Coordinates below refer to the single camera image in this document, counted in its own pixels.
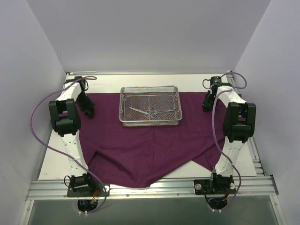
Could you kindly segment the purple cloth wrap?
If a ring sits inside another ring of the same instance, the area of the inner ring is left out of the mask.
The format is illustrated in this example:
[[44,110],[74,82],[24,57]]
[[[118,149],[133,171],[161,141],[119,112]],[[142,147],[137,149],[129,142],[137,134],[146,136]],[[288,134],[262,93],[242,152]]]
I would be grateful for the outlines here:
[[202,92],[180,93],[183,118],[176,126],[125,127],[120,95],[89,94],[94,118],[81,114],[80,144],[89,170],[104,183],[145,188],[189,161],[212,170],[225,138],[226,107],[203,112]]

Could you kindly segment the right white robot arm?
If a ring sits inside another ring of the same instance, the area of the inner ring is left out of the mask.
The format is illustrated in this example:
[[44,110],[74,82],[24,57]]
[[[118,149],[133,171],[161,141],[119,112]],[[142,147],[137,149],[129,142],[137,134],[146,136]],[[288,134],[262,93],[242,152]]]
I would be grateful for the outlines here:
[[217,103],[226,107],[222,131],[225,143],[214,167],[217,176],[233,176],[240,150],[255,131],[256,105],[242,99],[228,83],[213,84],[202,104],[204,112],[216,112]]

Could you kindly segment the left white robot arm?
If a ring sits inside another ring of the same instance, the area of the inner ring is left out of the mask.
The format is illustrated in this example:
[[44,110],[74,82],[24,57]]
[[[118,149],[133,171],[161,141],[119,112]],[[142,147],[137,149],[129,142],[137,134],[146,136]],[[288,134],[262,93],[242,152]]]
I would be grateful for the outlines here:
[[65,90],[48,104],[52,128],[63,141],[69,157],[69,188],[78,190],[83,196],[90,196],[95,190],[92,176],[87,172],[89,168],[83,157],[79,135],[82,126],[79,111],[90,119],[94,117],[94,103],[86,94],[88,79],[93,78],[76,76],[67,79]]

